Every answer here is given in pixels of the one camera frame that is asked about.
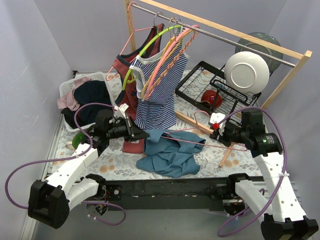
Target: blue and white striped tank top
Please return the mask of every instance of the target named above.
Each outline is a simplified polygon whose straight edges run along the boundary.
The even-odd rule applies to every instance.
[[[171,54],[171,56],[163,63],[155,80],[167,68],[174,57],[177,56],[183,47],[183,43],[177,43],[179,46]],[[177,118],[175,114],[174,91],[180,82],[184,70],[186,68],[189,56],[181,54],[178,61],[168,71],[167,75],[162,78],[161,82],[154,88],[153,93],[148,100],[141,100],[141,92],[146,81],[148,81],[151,73],[156,68],[159,60],[163,55],[163,50],[150,58],[141,58],[137,56],[130,66],[134,76],[138,76],[136,80],[136,89],[138,96],[138,106],[136,110],[135,124],[141,129],[167,129],[176,124]]]

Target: dish rack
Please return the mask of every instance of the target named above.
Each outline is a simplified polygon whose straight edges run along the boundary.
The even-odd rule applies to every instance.
[[[115,103],[115,100],[113,98],[113,95],[112,95],[112,92],[111,92],[111,89],[110,89],[110,86],[108,84],[108,82],[105,80],[105,74],[103,72],[94,72],[94,73],[90,73],[90,74],[87,74],[87,75],[83,75],[83,76],[79,76],[79,77],[76,77],[74,79],[70,79],[68,81],[65,81],[63,83],[61,83],[61,85],[59,86],[59,93],[60,93],[60,97],[66,95],[68,92],[72,91],[73,89],[75,89],[75,80],[77,79],[80,79],[80,78],[83,78],[83,77],[90,77],[92,78],[92,80],[97,80],[97,81],[104,81],[105,82],[105,86],[107,88],[107,91],[109,93],[109,97],[110,97],[110,101],[111,101],[111,104],[112,106],[115,106],[116,103]],[[65,116],[63,116],[63,120],[64,120],[64,124],[65,124],[65,128],[68,132],[77,132],[77,131],[80,131],[79,128],[75,128],[73,129],[65,120]],[[85,126],[82,126],[81,128],[82,129],[87,129],[89,128],[91,125],[93,125],[95,123],[91,123],[91,124],[88,124],[88,125],[85,125]]]
[[[218,69],[201,61],[181,80],[175,89],[175,94],[209,115],[215,112],[229,115],[235,110],[253,106],[260,97],[261,92],[257,94],[247,92],[244,94],[228,86],[223,72],[224,67]],[[221,96],[222,104],[219,107],[214,107],[217,97],[215,97],[210,108],[201,103],[202,95],[206,90],[214,90],[217,93],[216,96]],[[241,113],[233,115],[229,121],[240,125]]]

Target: black wire dish rack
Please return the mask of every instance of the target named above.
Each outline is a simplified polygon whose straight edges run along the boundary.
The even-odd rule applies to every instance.
[[[247,92],[244,94],[228,86],[223,72],[224,68],[225,66],[218,69],[201,61],[181,80],[175,89],[175,94],[209,115],[212,113],[228,115],[235,110],[253,106],[260,97],[261,92],[257,94]],[[201,103],[201,98],[206,90],[214,90],[217,93],[211,106]],[[219,107],[214,107],[218,100],[218,95],[222,98],[222,104]],[[240,125],[241,113],[236,113],[229,121]]]

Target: teal cloth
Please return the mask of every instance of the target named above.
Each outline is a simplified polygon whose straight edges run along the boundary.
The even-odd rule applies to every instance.
[[[187,174],[197,174],[200,165],[196,164],[194,153],[199,153],[203,145],[171,140],[161,136],[204,144],[205,139],[187,131],[170,132],[167,129],[146,130],[150,135],[144,141],[143,152],[147,155],[136,162],[136,167],[163,176],[179,178]]]

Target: black cloth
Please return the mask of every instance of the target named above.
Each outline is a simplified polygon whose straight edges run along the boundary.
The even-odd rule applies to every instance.
[[[74,90],[73,96],[81,106],[90,103],[112,105],[106,83],[104,81],[87,81]],[[86,125],[92,124],[96,121],[98,112],[103,109],[111,108],[101,105],[86,106],[80,110],[78,117],[83,123],[86,123]]]
[[[64,120],[69,124],[69,126],[73,129],[76,129],[77,126],[74,121],[76,111],[71,111],[68,107],[66,107],[62,109],[61,113],[64,115]],[[76,121],[78,122],[80,127],[87,125],[79,117],[76,118]]]

